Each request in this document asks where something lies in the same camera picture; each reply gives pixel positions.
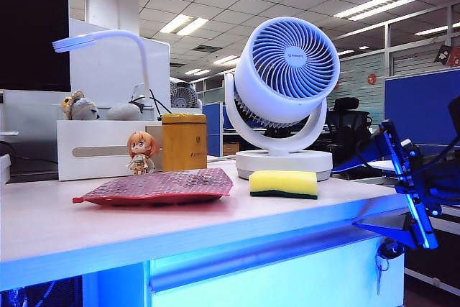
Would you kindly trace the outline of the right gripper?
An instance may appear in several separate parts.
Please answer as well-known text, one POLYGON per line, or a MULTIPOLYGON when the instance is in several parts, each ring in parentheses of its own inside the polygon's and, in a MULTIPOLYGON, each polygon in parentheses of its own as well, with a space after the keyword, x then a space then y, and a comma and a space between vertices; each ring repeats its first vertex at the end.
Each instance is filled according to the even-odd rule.
POLYGON ((438 242, 430 218, 441 214, 441 206, 428 195, 430 190, 425 176, 418 171, 423 163, 421 152, 409 139, 400 140, 392 121, 384 120, 379 129, 380 134, 371 137, 366 144, 359 144, 355 156, 334 167, 332 172, 340 173, 390 156, 399 180, 396 191, 406 195, 412 219, 355 221, 353 225, 394 239, 412 249, 435 249, 438 242))

